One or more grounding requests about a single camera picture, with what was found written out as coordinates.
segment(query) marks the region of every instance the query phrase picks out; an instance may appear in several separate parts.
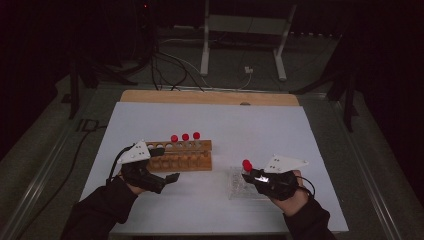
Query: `dark background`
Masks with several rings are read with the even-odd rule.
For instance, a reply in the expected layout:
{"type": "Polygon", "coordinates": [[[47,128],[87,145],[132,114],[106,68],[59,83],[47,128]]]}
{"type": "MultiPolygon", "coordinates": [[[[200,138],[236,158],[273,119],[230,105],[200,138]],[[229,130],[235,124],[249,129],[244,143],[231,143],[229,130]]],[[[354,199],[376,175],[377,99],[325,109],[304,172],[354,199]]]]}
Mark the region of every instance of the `dark background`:
{"type": "MultiPolygon", "coordinates": [[[[267,2],[271,7],[256,1],[213,0],[211,12],[258,17],[287,14],[287,3],[267,2]],[[245,8],[234,11],[234,6],[242,4],[245,8]]],[[[291,28],[295,35],[343,36],[323,75],[352,66],[358,69],[356,89],[364,94],[399,165],[423,204],[424,188],[420,186],[424,182],[424,81],[420,71],[424,55],[421,43],[424,40],[423,2],[297,2],[300,3],[291,28]]],[[[109,64],[119,65],[120,60],[129,58],[122,47],[124,42],[140,37],[125,35],[128,19],[122,14],[128,11],[124,5],[129,3],[112,0],[1,1],[1,158],[56,96],[54,84],[69,74],[68,51],[72,44],[109,64]],[[106,23],[104,13],[111,9],[115,12],[109,14],[121,16],[118,19],[123,26],[120,42],[114,38],[120,28],[106,23]]],[[[152,1],[149,6],[154,10],[154,22],[158,27],[200,27],[203,24],[202,1],[152,1]]]]}

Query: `red knob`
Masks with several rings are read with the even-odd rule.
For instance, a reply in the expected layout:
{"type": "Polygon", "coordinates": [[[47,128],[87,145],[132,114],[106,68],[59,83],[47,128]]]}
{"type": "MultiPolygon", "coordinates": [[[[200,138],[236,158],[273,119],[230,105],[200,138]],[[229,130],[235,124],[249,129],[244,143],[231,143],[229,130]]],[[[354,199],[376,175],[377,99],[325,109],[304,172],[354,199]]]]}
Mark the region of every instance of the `red knob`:
{"type": "Polygon", "coordinates": [[[200,133],[199,132],[194,132],[193,133],[193,138],[196,139],[196,140],[197,139],[200,139],[200,133]]]}
{"type": "Polygon", "coordinates": [[[244,169],[244,171],[246,171],[246,172],[250,172],[250,171],[252,171],[252,168],[253,168],[253,166],[252,166],[252,164],[250,163],[250,161],[249,161],[249,160],[247,160],[247,159],[244,159],[244,160],[243,160],[243,169],[244,169]]]}
{"type": "Polygon", "coordinates": [[[190,138],[190,136],[187,133],[183,134],[183,140],[187,141],[190,138]]]}
{"type": "Polygon", "coordinates": [[[171,142],[178,142],[178,136],[177,135],[172,135],[171,136],[171,142]]]}

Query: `black sleeve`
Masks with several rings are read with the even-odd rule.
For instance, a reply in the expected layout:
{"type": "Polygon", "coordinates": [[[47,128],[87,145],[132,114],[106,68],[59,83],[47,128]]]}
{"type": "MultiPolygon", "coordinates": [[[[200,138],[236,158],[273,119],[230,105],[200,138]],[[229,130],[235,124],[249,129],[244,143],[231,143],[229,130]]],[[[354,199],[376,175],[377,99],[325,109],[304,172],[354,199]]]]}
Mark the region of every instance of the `black sleeve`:
{"type": "Polygon", "coordinates": [[[97,188],[87,198],[74,205],[61,239],[108,239],[110,230],[125,223],[135,195],[119,177],[108,186],[97,188]]]}
{"type": "Polygon", "coordinates": [[[291,217],[284,215],[284,219],[294,240],[336,239],[328,230],[330,213],[324,210],[314,198],[310,197],[308,203],[295,215],[291,217]]]}

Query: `wooden board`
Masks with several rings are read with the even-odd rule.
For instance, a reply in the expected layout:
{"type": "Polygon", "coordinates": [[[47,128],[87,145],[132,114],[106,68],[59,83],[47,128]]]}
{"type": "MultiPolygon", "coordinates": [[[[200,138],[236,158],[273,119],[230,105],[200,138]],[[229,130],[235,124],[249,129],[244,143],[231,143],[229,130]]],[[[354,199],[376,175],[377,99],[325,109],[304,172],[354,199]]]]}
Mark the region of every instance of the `wooden board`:
{"type": "Polygon", "coordinates": [[[299,106],[292,94],[126,90],[121,102],[197,103],[256,106],[299,106]]]}
{"type": "Polygon", "coordinates": [[[149,148],[165,148],[163,156],[152,157],[150,172],[187,172],[212,170],[212,141],[146,142],[149,148]]]}

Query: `metal stand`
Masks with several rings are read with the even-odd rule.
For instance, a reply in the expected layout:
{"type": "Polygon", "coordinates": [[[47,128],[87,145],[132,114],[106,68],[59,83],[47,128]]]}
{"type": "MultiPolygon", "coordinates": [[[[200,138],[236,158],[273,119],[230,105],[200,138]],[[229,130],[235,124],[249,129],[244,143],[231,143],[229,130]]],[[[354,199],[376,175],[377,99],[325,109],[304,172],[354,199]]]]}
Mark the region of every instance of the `metal stand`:
{"type": "Polygon", "coordinates": [[[278,79],[286,81],[287,75],[284,70],[281,54],[284,49],[287,37],[289,35],[291,22],[293,20],[296,5],[292,5],[287,19],[268,19],[268,18],[252,18],[252,17],[237,17],[223,16],[209,13],[209,0],[205,1],[205,24],[204,24],[204,39],[202,62],[200,65],[200,75],[207,76],[209,68],[209,31],[226,31],[226,32],[241,32],[241,33],[260,33],[281,35],[280,45],[274,49],[273,55],[275,65],[277,67],[278,79]]]}

